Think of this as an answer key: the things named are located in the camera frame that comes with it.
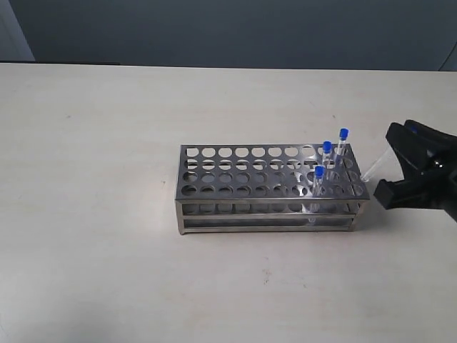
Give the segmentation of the stainless steel test tube rack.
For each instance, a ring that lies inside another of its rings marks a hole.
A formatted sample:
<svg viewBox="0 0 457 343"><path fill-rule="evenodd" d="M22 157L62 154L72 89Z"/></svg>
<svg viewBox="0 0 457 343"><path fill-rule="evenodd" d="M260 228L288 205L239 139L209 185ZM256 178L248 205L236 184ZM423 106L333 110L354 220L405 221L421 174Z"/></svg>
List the stainless steel test tube rack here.
<svg viewBox="0 0 457 343"><path fill-rule="evenodd" d="M370 196L349 144L322 164L319 144L183 145L176 185L179 232L349 232ZM312 197L316 166L325 167ZM319 211L309 212L318 202Z"/></svg>

